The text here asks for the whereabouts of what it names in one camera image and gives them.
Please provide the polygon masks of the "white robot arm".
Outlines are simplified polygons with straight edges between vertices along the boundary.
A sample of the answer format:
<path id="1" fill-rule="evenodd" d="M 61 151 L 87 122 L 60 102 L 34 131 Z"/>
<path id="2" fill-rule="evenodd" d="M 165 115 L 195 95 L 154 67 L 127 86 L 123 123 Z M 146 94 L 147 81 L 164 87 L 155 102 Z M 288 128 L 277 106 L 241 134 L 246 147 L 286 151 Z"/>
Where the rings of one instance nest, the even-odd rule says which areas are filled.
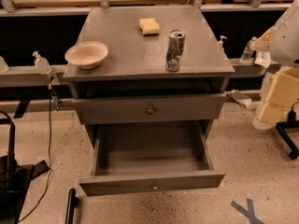
<path id="1" fill-rule="evenodd" d="M 281 65 L 274 75 L 263 79 L 261 103 L 253 126 L 259 130 L 274 127 L 299 99 L 299 0 L 290 7 L 252 45 L 256 51 L 270 54 Z"/>

